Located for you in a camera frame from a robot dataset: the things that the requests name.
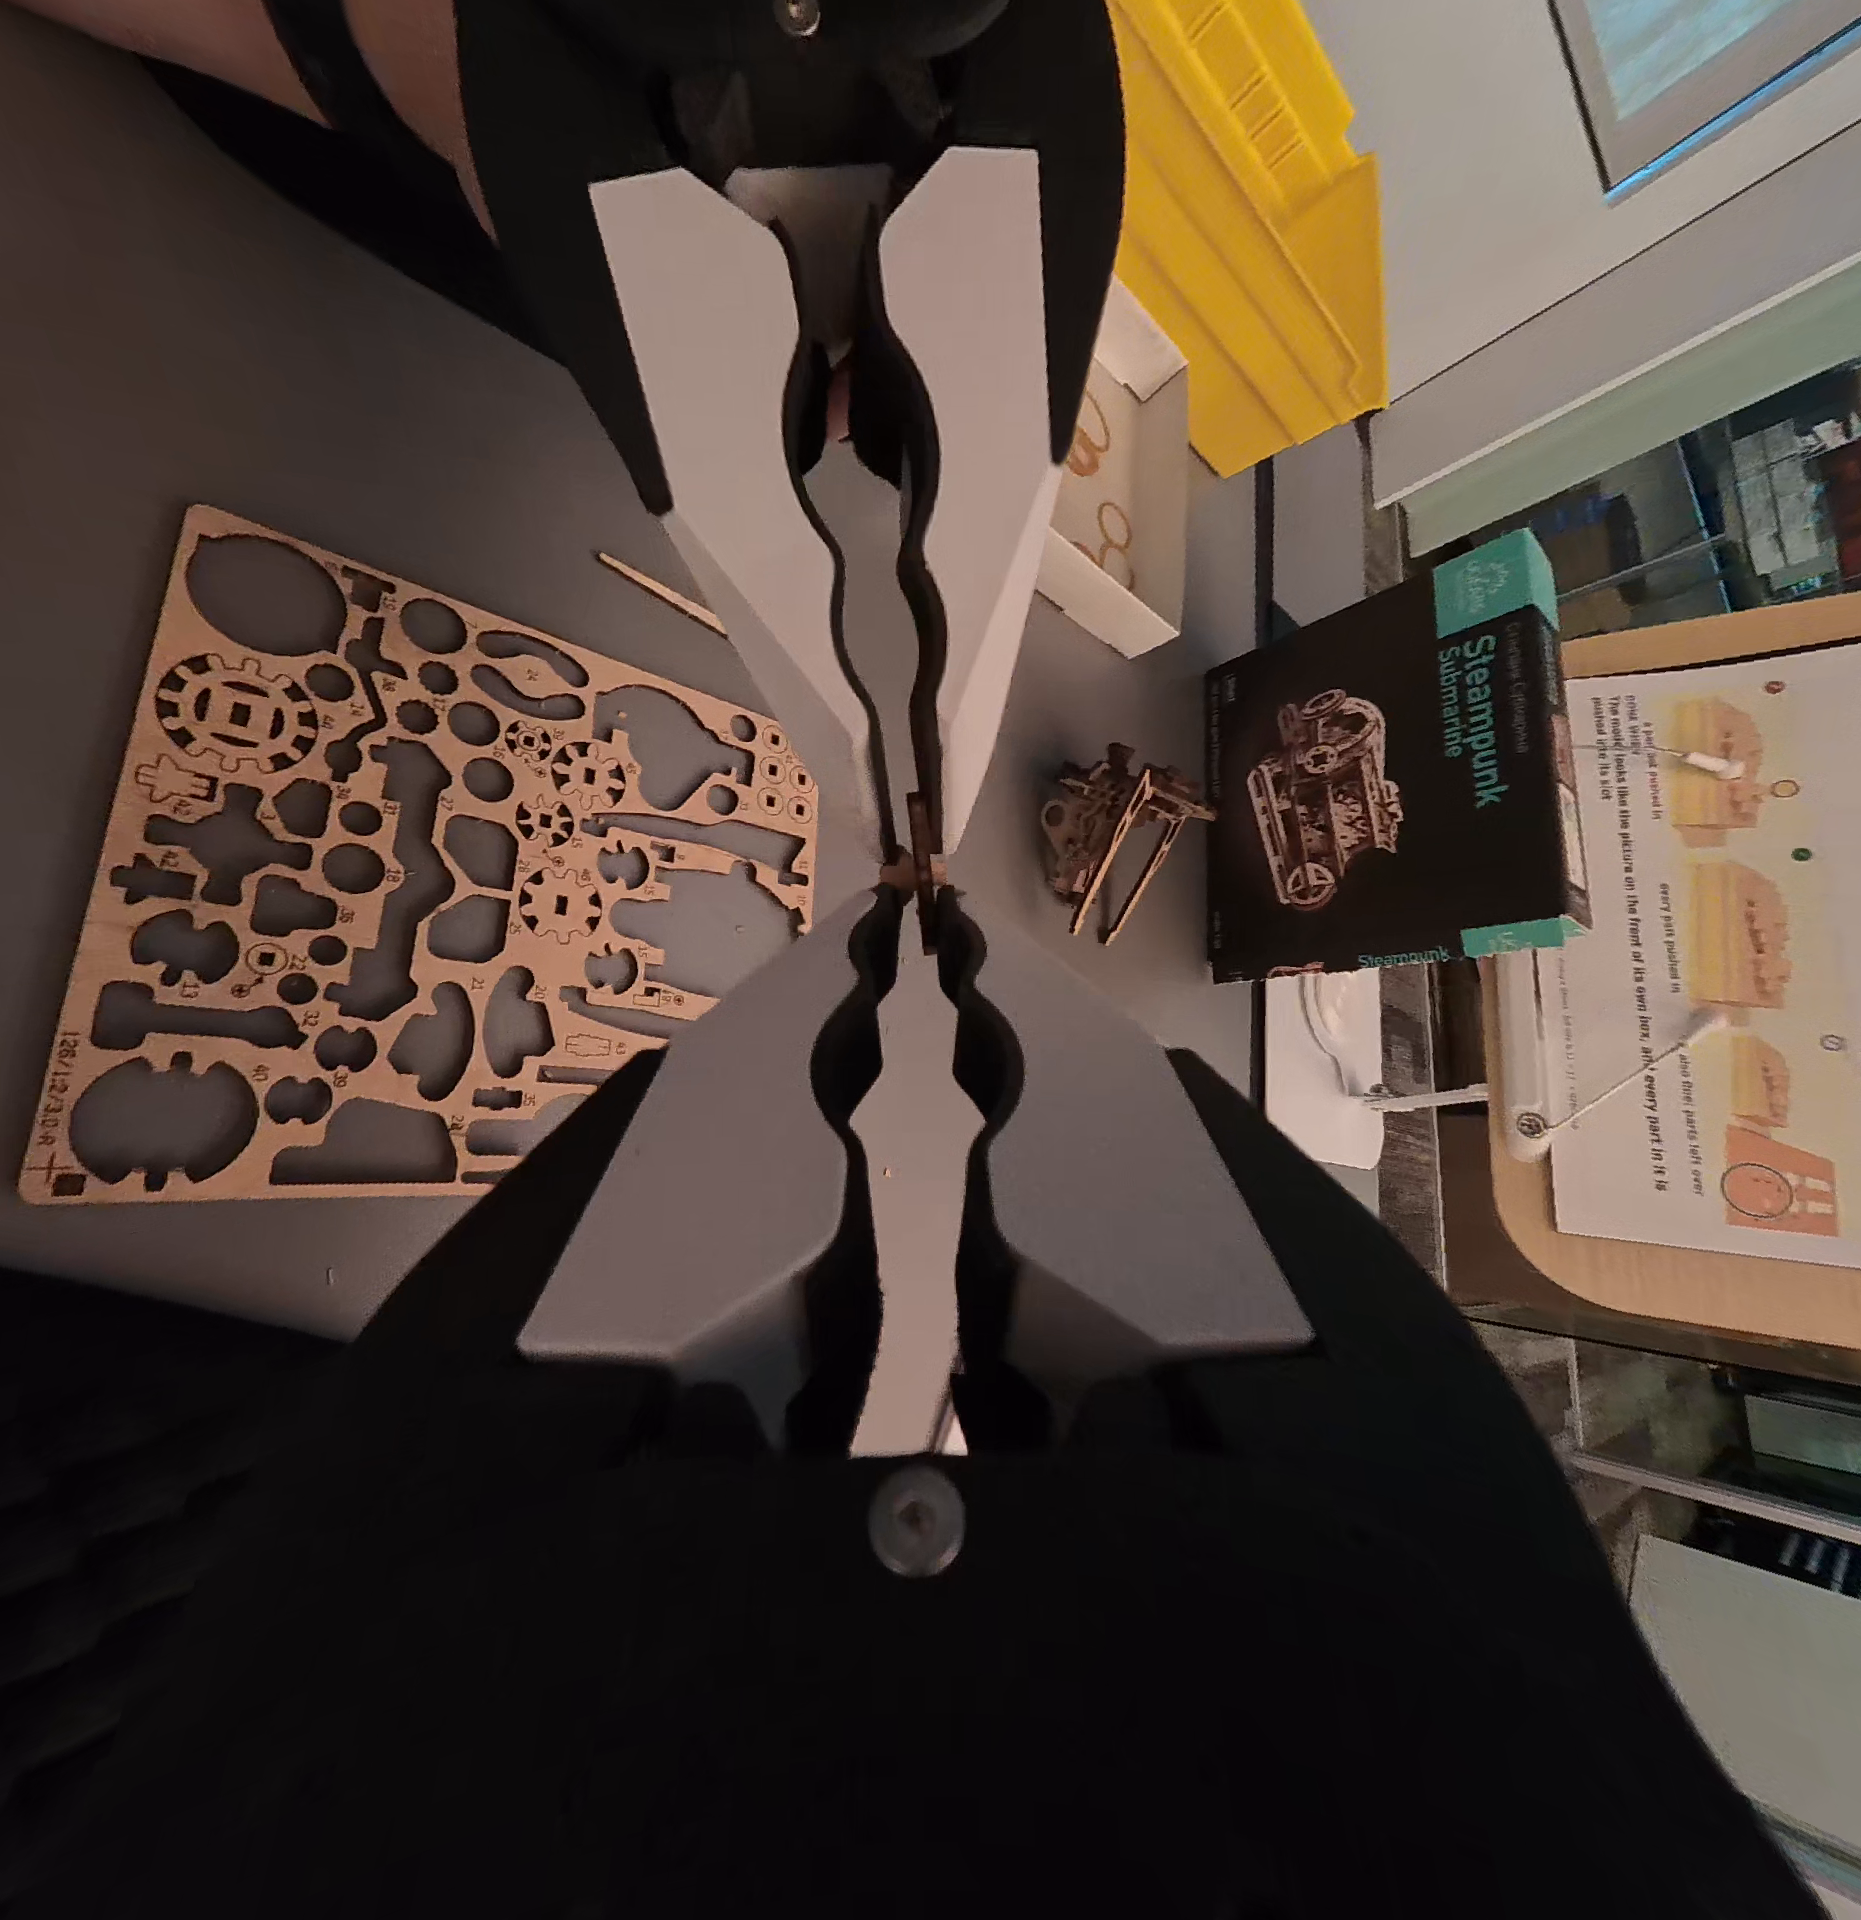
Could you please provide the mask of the black quilted wrist pad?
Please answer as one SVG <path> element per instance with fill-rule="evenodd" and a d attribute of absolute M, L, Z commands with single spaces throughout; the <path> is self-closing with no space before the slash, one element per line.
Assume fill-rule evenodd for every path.
<path fill-rule="evenodd" d="M 0 1915 L 23 1915 L 325 1351 L 0 1272 Z"/>

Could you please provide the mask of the partly built wooden model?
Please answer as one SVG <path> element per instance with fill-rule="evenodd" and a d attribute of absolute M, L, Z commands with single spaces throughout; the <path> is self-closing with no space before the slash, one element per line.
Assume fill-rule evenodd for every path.
<path fill-rule="evenodd" d="M 1070 933 L 1082 935 L 1089 918 L 1100 913 L 1097 941 L 1111 944 L 1133 920 L 1181 829 L 1214 821 L 1216 808 L 1206 800 L 1201 781 L 1173 764 L 1137 760 L 1122 740 L 1111 740 L 1089 764 L 1061 763 L 1055 792 L 1039 808 L 1039 832 L 1046 884 L 1070 907 Z M 1101 893 L 1117 853 L 1146 824 L 1159 826 L 1157 843 L 1125 901 L 1108 907 Z"/>

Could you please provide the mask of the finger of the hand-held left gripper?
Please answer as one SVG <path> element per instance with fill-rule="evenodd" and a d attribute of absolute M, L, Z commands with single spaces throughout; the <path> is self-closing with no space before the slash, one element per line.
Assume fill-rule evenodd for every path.
<path fill-rule="evenodd" d="M 780 220 L 669 166 L 589 187 L 634 377 L 664 466 L 664 528 L 752 683 L 853 819 L 869 867 L 894 863 L 881 728 L 845 658 L 843 553 L 798 470 L 811 341 Z"/>
<path fill-rule="evenodd" d="M 903 374 L 897 578 L 913 613 L 912 760 L 952 853 L 985 785 L 1059 488 L 1039 164 L 952 146 L 876 236 L 879 335 Z"/>

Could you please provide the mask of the white instruction sheet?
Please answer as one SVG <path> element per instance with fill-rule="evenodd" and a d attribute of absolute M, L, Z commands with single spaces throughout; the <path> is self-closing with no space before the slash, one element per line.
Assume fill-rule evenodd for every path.
<path fill-rule="evenodd" d="M 1567 695 L 1590 928 L 1537 967 L 1556 1227 L 1861 1269 L 1861 640 Z"/>

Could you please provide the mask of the window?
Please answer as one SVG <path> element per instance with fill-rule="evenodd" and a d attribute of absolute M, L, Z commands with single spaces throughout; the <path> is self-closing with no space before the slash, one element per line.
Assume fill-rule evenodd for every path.
<path fill-rule="evenodd" d="M 1608 202 L 1861 49 L 1861 1 L 1548 1 Z"/>

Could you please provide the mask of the laser-cut plywood parts sheet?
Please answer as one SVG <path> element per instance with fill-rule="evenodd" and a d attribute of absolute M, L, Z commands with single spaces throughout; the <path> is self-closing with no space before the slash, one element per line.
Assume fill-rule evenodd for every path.
<path fill-rule="evenodd" d="M 618 912 L 798 935 L 816 832 L 773 717 L 195 502 L 15 1191 L 493 1187 L 716 1003 Z"/>

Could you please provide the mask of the yellow plastic bin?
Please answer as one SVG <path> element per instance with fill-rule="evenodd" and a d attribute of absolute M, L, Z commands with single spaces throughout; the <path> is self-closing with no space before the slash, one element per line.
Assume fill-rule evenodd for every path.
<path fill-rule="evenodd" d="M 1390 400 L 1376 160 L 1299 1 L 1111 1 L 1127 111 L 1116 277 L 1185 360 L 1222 477 Z"/>

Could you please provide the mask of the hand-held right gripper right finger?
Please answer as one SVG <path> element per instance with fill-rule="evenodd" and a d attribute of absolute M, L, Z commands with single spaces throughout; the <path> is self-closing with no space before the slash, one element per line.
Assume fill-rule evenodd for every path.
<path fill-rule="evenodd" d="M 1315 1332 L 1170 1053 L 1050 950 L 938 893 L 952 1073 L 981 1125 L 955 1242 L 969 1452 L 1043 1450 L 1108 1383 Z"/>

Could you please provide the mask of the white document stand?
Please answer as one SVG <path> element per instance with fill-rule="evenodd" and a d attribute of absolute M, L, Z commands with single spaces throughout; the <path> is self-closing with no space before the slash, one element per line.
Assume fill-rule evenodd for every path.
<path fill-rule="evenodd" d="M 1468 967 L 1483 989 L 1486 1061 L 1443 1080 L 1433 1064 L 1433 970 L 1299 972 L 1264 996 L 1272 1116 L 1300 1148 L 1342 1168 L 1375 1168 L 1390 1116 L 1486 1107 L 1501 1149 L 1542 1166 L 1602 1116 L 1683 1114 L 1685 1086 L 1739 1012 L 1651 992 L 1576 1003 L 1564 956 L 1506 954 Z"/>

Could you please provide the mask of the thin wooden stick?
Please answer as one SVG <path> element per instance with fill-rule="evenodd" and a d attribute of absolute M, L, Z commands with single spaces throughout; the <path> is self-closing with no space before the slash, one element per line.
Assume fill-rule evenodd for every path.
<path fill-rule="evenodd" d="M 595 551 L 592 557 L 598 559 L 600 567 L 609 569 L 616 578 L 619 578 L 629 585 L 640 588 L 642 593 L 654 596 L 654 602 L 678 610 L 680 614 L 686 614 L 696 625 L 714 632 L 716 637 L 728 637 L 726 621 L 722 617 L 716 617 L 714 610 L 704 605 L 702 602 L 680 593 L 678 588 L 666 585 L 662 579 L 652 578 L 651 572 L 643 572 L 638 567 L 632 567 L 632 563 L 629 563 L 629 561 L 623 561 L 623 559 L 619 559 L 619 557 L 616 557 L 601 548 Z"/>

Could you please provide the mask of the black model kit box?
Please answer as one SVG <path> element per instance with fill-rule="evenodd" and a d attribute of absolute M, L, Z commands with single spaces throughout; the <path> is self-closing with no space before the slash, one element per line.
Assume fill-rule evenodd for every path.
<path fill-rule="evenodd" d="M 1518 528 L 1206 674 L 1216 983 L 1590 927 L 1558 594 Z"/>

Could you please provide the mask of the white cardboard tray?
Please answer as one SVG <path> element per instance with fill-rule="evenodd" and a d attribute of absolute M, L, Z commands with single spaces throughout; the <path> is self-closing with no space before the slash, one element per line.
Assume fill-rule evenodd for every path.
<path fill-rule="evenodd" d="M 1111 280 L 1037 593 L 1129 658 L 1181 631 L 1185 434 L 1185 359 L 1136 294 Z"/>

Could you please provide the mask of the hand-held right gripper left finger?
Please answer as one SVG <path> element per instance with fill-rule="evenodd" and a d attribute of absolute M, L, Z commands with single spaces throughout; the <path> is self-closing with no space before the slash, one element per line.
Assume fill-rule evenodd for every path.
<path fill-rule="evenodd" d="M 666 1049 L 524 1356 L 733 1386 L 777 1449 L 849 1450 L 883 1324 L 851 1116 L 883 1073 L 900 920 L 891 884 L 851 897 Z"/>

